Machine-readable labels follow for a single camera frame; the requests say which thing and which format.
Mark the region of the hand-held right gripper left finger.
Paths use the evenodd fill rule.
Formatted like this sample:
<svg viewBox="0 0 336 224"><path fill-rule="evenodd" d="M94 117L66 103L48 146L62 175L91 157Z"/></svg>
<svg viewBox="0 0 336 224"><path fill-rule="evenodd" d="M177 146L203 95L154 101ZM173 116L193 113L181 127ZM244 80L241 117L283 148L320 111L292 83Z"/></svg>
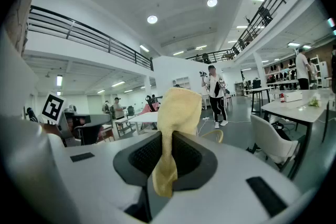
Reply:
<svg viewBox="0 0 336 224"><path fill-rule="evenodd" d="M19 194L48 223L142 223L152 219L148 175L131 153L149 136L65 147L34 122L1 118L1 159Z"/></svg>

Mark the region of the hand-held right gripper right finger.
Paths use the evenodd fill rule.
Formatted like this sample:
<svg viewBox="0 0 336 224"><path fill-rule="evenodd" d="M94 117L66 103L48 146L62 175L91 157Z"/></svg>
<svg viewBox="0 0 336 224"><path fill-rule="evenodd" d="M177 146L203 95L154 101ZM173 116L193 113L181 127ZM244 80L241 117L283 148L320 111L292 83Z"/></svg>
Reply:
<svg viewBox="0 0 336 224"><path fill-rule="evenodd" d="M251 153L202 137L176 134L215 156L214 173L199 189L176 191L158 223L300 223L317 189L304 194L287 177Z"/></svg>

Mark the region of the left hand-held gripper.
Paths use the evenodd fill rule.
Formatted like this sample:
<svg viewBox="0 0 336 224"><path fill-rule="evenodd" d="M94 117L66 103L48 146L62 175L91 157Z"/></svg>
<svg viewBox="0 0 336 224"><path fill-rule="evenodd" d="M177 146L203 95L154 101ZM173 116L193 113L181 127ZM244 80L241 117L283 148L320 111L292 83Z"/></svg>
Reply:
<svg viewBox="0 0 336 224"><path fill-rule="evenodd" d="M42 128L48 134L61 138L65 146L95 144L103 125L111 121L108 114L78 114L65 110L66 99L48 93L41 109L41 117L48 121Z"/></svg>

